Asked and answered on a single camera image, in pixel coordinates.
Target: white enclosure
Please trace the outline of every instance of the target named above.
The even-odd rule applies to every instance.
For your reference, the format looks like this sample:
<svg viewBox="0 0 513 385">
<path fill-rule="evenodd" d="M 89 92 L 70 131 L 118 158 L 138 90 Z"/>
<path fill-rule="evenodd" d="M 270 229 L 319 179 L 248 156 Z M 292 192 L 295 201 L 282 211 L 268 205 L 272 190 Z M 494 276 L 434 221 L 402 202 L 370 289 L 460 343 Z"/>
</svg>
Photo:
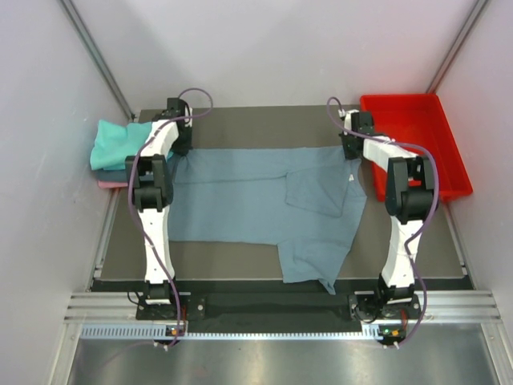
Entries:
<svg viewBox="0 0 513 385">
<path fill-rule="evenodd" d="M 135 110 L 192 84 L 217 107 L 424 92 L 473 3 L 75 1 Z"/>
<path fill-rule="evenodd" d="M 36 384 L 103 224 L 96 124 L 126 119 L 57 2 L 3 2 L 0 36 L 0 382 Z"/>
<path fill-rule="evenodd" d="M 0 383 L 41 383 L 83 290 L 108 193 L 88 159 L 99 119 L 127 118 L 57 0 L 0 5 Z M 203 87 L 216 107 L 319 105 L 422 93 L 475 4 L 75 0 L 132 111 Z M 513 4 L 491 0 L 443 79 L 474 194 L 450 205 L 480 289 L 513 337 Z M 204 101 L 191 98 L 193 107 Z"/>
<path fill-rule="evenodd" d="M 438 95 L 474 194 L 451 206 L 476 285 L 493 290 L 513 338 L 513 3 L 493 1 Z"/>
</svg>

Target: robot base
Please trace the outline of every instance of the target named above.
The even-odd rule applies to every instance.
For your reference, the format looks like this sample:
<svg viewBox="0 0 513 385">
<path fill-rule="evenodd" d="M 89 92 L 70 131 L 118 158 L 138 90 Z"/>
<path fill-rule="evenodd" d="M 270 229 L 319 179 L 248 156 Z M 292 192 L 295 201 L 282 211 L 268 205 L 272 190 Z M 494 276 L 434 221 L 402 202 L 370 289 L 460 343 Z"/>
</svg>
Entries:
<svg viewBox="0 0 513 385">
<path fill-rule="evenodd" d="M 158 321 L 176 319 L 176 304 L 172 301 L 172 289 L 169 282 L 161 284 L 144 283 L 143 295 L 139 297 L 139 305 L 135 319 L 142 321 Z"/>
<path fill-rule="evenodd" d="M 406 338 L 406 323 L 418 319 L 421 306 L 417 295 L 408 302 L 395 302 L 382 305 L 376 294 L 352 294 L 349 296 L 351 318 L 364 323 L 376 322 L 379 325 L 382 345 L 392 346 Z"/>
</svg>

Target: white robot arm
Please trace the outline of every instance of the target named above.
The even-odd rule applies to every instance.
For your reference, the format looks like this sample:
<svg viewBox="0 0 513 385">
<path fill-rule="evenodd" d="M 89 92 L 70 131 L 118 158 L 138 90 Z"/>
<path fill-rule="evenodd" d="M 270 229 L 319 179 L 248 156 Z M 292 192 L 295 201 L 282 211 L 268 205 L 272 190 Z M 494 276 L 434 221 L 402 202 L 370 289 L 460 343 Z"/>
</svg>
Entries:
<svg viewBox="0 0 513 385">
<path fill-rule="evenodd" d="M 374 121 L 369 112 L 341 111 L 344 128 L 370 138 L 341 134 L 347 159 L 363 156 L 387 172 L 386 209 L 392 221 L 386 264 L 378 279 L 373 307 L 383 309 L 393 305 L 408 306 L 414 296 L 415 276 L 412 261 L 417 257 L 420 236 L 405 243 L 420 230 L 434 199 L 434 175 L 429 160 L 395 145 L 388 136 L 374 133 Z M 410 186 L 417 180 L 417 186 Z"/>
<path fill-rule="evenodd" d="M 165 123 L 177 116 L 190 116 L 191 114 L 192 109 L 183 100 L 168 99 L 168 108 L 154 118 L 151 123 L 151 132 L 146 141 L 149 144 L 141 152 L 133 188 L 133 204 L 137 208 L 143 230 L 155 245 L 156 252 L 171 278 L 175 277 L 175 270 L 169 254 L 168 216 L 173 191 L 172 176 L 168 172 L 166 158 L 174 144 L 182 144 L 181 150 L 185 153 L 191 147 L 192 119 Z M 175 154 L 180 153 L 180 150 L 176 151 L 174 147 L 173 150 Z M 126 160 L 128 176 L 134 158 L 134 156 L 129 156 Z M 148 305 L 168 305 L 171 303 L 168 276 L 156 260 L 152 246 L 147 240 L 144 244 L 146 250 L 146 273 L 144 276 L 144 281 L 147 284 L 147 290 L 144 293 L 146 303 Z"/>
</svg>

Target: red plastic bin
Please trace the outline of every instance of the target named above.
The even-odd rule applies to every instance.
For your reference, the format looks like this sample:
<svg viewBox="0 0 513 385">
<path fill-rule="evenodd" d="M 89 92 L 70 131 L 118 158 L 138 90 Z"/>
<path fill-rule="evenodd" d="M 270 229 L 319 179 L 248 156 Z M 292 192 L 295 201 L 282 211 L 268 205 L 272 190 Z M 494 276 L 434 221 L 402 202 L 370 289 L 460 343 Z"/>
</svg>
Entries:
<svg viewBox="0 0 513 385">
<path fill-rule="evenodd" d="M 471 182 L 436 95 L 364 95 L 360 103 L 363 111 L 372 113 L 376 132 L 398 142 L 421 145 L 433 154 L 442 201 L 472 194 Z M 378 200 L 384 201 L 386 172 L 376 164 L 372 171 Z"/>
</svg>

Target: blue cloth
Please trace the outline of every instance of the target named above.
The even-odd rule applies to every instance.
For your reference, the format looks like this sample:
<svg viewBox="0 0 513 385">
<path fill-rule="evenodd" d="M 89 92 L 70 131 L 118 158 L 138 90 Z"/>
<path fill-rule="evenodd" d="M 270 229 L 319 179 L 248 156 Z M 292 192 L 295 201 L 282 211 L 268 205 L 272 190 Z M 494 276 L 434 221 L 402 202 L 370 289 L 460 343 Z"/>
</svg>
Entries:
<svg viewBox="0 0 513 385">
<path fill-rule="evenodd" d="M 135 155 L 151 132 L 149 123 L 129 123 L 126 127 L 100 120 L 91 151 L 92 170 L 124 170 L 125 158 Z"/>
<path fill-rule="evenodd" d="M 175 168 L 175 162 L 180 161 L 180 156 L 173 156 L 171 157 L 172 152 L 169 152 L 168 157 L 168 172 L 170 175 L 174 174 L 174 168 Z M 125 170 L 96 170 L 95 171 L 95 178 L 96 180 L 101 180 L 102 182 L 128 182 L 127 180 L 127 173 Z M 141 176 L 141 180 L 151 180 L 152 176 Z"/>
<path fill-rule="evenodd" d="M 341 147 L 193 150 L 179 162 L 173 241 L 277 245 L 284 282 L 333 284 L 362 218 L 360 160 Z"/>
</svg>

